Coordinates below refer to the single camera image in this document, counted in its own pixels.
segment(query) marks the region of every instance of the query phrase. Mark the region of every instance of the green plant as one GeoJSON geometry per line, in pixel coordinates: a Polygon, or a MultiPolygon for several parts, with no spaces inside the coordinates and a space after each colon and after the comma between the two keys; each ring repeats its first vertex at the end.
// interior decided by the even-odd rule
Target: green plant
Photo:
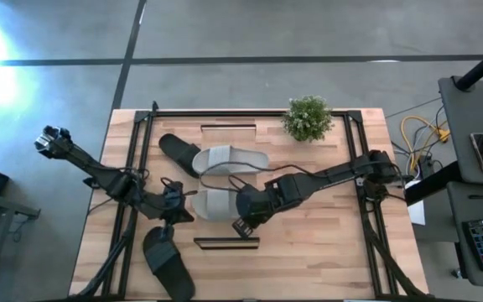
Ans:
{"type": "Polygon", "coordinates": [[[283,116],[283,125],[298,141],[324,139],[324,133],[331,130],[330,109],[321,96],[290,99],[290,110],[283,116]]]}

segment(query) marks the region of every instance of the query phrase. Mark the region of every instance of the slipper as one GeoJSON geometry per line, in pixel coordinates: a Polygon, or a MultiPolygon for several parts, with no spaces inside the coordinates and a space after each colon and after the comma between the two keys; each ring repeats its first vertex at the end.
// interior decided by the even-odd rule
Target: slipper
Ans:
{"type": "MultiPolygon", "coordinates": [[[[195,172],[202,174],[209,167],[228,161],[248,163],[264,169],[269,165],[269,157],[265,153],[234,148],[230,145],[212,147],[207,150],[200,151],[193,158],[192,165],[195,172]]],[[[258,172],[260,172],[259,169],[254,169],[247,165],[223,164],[208,170],[206,174],[229,175],[236,173],[255,174],[258,172]]]]}
{"type": "Polygon", "coordinates": [[[202,190],[191,198],[195,213],[207,221],[237,219],[236,192],[225,190],[202,190]]]}
{"type": "Polygon", "coordinates": [[[189,301],[195,295],[195,284],[172,237],[162,238],[163,232],[159,226],[148,232],[143,240],[144,257],[173,301],[189,301]]]}
{"type": "Polygon", "coordinates": [[[193,143],[188,144],[174,134],[167,133],[159,139],[159,148],[164,151],[165,155],[169,156],[176,164],[178,164],[185,173],[189,174],[193,178],[199,178],[199,174],[196,173],[191,164],[193,158],[198,152],[199,147],[193,143]]]}

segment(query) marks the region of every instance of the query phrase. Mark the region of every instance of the wooden tabletop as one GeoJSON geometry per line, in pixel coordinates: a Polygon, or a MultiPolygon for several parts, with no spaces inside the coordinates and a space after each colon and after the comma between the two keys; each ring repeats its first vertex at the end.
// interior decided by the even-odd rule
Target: wooden tabletop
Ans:
{"type": "MultiPolygon", "coordinates": [[[[393,159],[383,110],[371,108],[361,111],[369,148],[387,151],[393,159]]],[[[103,164],[124,166],[134,112],[113,112],[101,158],[103,164]]],[[[154,193],[162,192],[163,185],[159,178],[163,176],[182,181],[185,190],[199,189],[198,180],[184,173],[159,149],[159,138],[166,133],[173,133],[201,149],[231,144],[238,148],[262,151],[269,156],[270,167],[297,164],[307,170],[318,171],[350,160],[344,123],[336,120],[334,125],[325,134],[325,140],[300,143],[283,131],[278,117],[155,118],[147,162],[151,175],[146,189],[154,193]],[[201,130],[202,124],[257,126],[256,129],[201,130]]],[[[143,131],[138,140],[135,166],[140,156],[142,137],[143,131]]],[[[358,137],[356,145],[357,150],[361,150],[358,137]]],[[[249,175],[245,180],[257,188],[263,188],[267,180],[289,172],[293,171],[286,169],[249,175]]],[[[225,183],[218,177],[208,180],[214,184],[225,183]]],[[[401,194],[398,190],[389,190],[401,194]]],[[[105,199],[106,195],[97,190],[92,196],[91,206],[105,199]]],[[[174,241],[195,281],[194,299],[373,298],[353,182],[317,192],[300,207],[277,214],[261,225],[255,231],[261,238],[258,250],[200,250],[193,243],[194,237],[236,237],[236,234],[230,222],[208,222],[199,218],[191,207],[191,197],[188,197],[186,205],[194,215],[195,222],[175,225],[174,241]]],[[[82,290],[105,261],[116,208],[116,202],[109,202],[88,216],[70,287],[71,294],[82,290]]],[[[405,203],[386,199],[382,203],[382,211],[393,257],[415,285],[427,293],[428,287],[405,203]]],[[[145,263],[142,250],[146,233],[160,225],[161,221],[149,221],[139,215],[127,283],[127,299],[169,299],[145,263]]],[[[380,258],[378,266],[386,289],[383,261],[380,258]]],[[[114,273],[113,291],[117,290],[119,268],[120,260],[114,273]]]]}

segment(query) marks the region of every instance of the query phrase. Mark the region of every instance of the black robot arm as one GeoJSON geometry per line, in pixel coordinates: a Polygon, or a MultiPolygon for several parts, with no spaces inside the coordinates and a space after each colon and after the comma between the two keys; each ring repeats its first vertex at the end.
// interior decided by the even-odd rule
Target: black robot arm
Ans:
{"type": "Polygon", "coordinates": [[[301,205],[313,193],[360,177],[390,183],[397,179],[397,173],[387,153],[371,151],[313,174],[285,174],[268,181],[262,191],[245,184],[236,195],[240,218],[232,226],[241,237],[248,237],[273,215],[301,205]]]}
{"type": "Polygon", "coordinates": [[[129,205],[148,219],[169,220],[168,223],[190,222],[193,216],[184,208],[182,183],[166,183],[162,195],[144,190],[143,172],[129,168],[106,167],[72,142],[64,128],[46,126],[34,143],[36,149],[49,159],[65,159],[91,177],[85,183],[102,188],[113,200],[129,205]]]}

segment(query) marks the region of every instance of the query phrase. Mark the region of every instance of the gray floor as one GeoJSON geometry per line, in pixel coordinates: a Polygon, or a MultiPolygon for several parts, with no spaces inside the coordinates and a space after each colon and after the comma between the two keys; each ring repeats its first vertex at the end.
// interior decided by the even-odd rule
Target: gray floor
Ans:
{"type": "MultiPolygon", "coordinates": [[[[123,58],[138,0],[0,0],[0,60],[123,58]]],[[[483,54],[483,0],[156,0],[147,4],[134,57],[483,54]]],[[[332,107],[382,107],[387,115],[439,96],[437,79],[476,62],[133,66],[122,108],[285,107],[321,95],[332,107]]],[[[121,67],[0,67],[0,171],[8,194],[42,208],[8,241],[0,301],[64,297],[91,191],[71,165],[36,154],[46,124],[71,130],[93,156],[101,146],[121,67]]],[[[436,101],[387,119],[434,118],[436,101]]],[[[409,137],[420,124],[408,124],[409,137]]],[[[434,157],[454,160],[451,142],[434,157]]],[[[405,158],[397,157],[401,167],[405,158]]],[[[450,277],[450,243],[419,242],[430,292],[483,301],[483,288],[450,277]]]]}

